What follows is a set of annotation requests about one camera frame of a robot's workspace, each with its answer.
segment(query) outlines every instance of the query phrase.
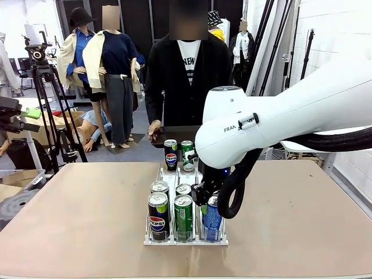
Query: white can organizer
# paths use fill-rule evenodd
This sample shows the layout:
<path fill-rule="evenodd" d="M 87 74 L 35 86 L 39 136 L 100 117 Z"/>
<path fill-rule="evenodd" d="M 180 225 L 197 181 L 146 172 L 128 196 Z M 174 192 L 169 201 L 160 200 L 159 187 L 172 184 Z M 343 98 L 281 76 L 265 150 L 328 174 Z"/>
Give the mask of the white can organizer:
<path fill-rule="evenodd" d="M 168 172 L 164 169 L 163 165 L 160 164 L 158 176 L 156 180 L 162 180 L 168 183 L 169 186 L 169 211 L 170 211 L 170 235 L 167 241 L 158 242 L 154 241 L 152 238 L 152 231 L 149 221 L 149 213 L 147 212 L 146 217 L 146 231 L 145 231 L 145 241 L 144 245 L 228 245 L 228 240 L 226 236 L 226 226 L 225 219 L 222 219 L 219 237 L 220 241 L 217 242 L 207 242 L 205 241 L 205 232 L 203 225 L 201 224 L 202 212 L 201 208 L 193 203 L 193 218 L 192 218 L 192 240 L 188 242 L 177 241 L 176 236 L 176 223 L 175 223 L 175 212 L 174 212 L 174 198 L 176 197 L 176 187 L 180 184 L 196 184 L 202 180 L 203 175 L 198 171 L 196 166 L 195 171 L 192 173 L 187 173 L 178 166 L 177 171 Z"/>

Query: black backpack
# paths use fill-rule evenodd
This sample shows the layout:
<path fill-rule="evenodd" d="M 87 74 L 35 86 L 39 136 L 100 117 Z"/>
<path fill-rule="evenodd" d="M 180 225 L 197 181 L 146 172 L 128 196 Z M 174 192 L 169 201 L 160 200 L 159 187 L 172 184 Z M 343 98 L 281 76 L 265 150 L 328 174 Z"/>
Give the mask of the black backpack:
<path fill-rule="evenodd" d="M 39 155 L 42 168 L 48 172 L 52 170 L 52 161 L 46 153 L 42 145 L 34 139 L 36 151 Z M 36 169 L 33 157 L 31 155 L 30 148 L 28 147 L 27 140 L 25 138 L 13 139 L 6 151 L 9 158 L 18 170 L 34 170 Z"/>

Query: yellow shirt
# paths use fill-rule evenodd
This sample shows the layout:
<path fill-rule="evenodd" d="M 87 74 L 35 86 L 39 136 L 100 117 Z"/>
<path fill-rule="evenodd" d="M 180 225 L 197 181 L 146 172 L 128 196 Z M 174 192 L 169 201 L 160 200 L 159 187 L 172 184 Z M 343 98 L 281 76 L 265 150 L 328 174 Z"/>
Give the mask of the yellow shirt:
<path fill-rule="evenodd" d="M 212 30 L 211 33 L 218 39 L 225 41 L 225 36 L 223 35 L 223 31 L 221 29 Z"/>

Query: black tray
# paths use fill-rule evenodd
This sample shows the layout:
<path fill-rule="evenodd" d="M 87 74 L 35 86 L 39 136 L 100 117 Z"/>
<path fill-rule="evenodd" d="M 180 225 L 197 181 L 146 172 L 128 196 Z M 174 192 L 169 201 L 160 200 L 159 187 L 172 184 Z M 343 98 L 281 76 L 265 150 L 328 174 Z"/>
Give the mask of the black tray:
<path fill-rule="evenodd" d="M 162 127 L 158 138 L 151 141 L 151 144 L 156 148 L 164 148 L 164 142 L 166 140 L 176 140 L 178 148 L 183 141 L 195 142 L 196 132 L 200 126 L 173 126 L 173 127 Z"/>

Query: can lid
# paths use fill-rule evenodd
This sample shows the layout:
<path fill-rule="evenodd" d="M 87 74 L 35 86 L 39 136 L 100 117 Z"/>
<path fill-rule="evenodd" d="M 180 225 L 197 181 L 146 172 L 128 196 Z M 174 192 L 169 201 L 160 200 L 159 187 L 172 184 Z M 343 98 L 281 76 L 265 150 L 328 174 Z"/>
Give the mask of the can lid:
<path fill-rule="evenodd" d="M 156 192 L 152 193 L 148 198 L 149 205 L 151 206 L 163 206 L 168 203 L 168 197 L 164 193 Z"/>
<path fill-rule="evenodd" d="M 164 146 L 175 146 L 177 145 L 177 141 L 175 139 L 167 139 L 164 142 Z"/>
<path fill-rule="evenodd" d="M 192 198 L 188 195 L 179 195 L 174 199 L 174 204 L 185 208 L 192 204 Z"/>
<path fill-rule="evenodd" d="M 217 206 L 217 200 L 218 200 L 218 197 L 213 195 L 210 197 L 210 199 L 208 200 L 208 205 L 210 206 Z"/>
<path fill-rule="evenodd" d="M 183 141 L 181 145 L 193 145 L 192 141 Z"/>
<path fill-rule="evenodd" d="M 160 180 L 160 181 L 155 181 L 154 183 L 152 183 L 150 188 L 153 192 L 162 192 L 162 191 L 168 190 L 169 186 L 167 182 Z"/>
<path fill-rule="evenodd" d="M 180 184 L 176 187 L 176 191 L 180 194 L 188 194 L 191 192 L 191 186 L 189 184 Z"/>

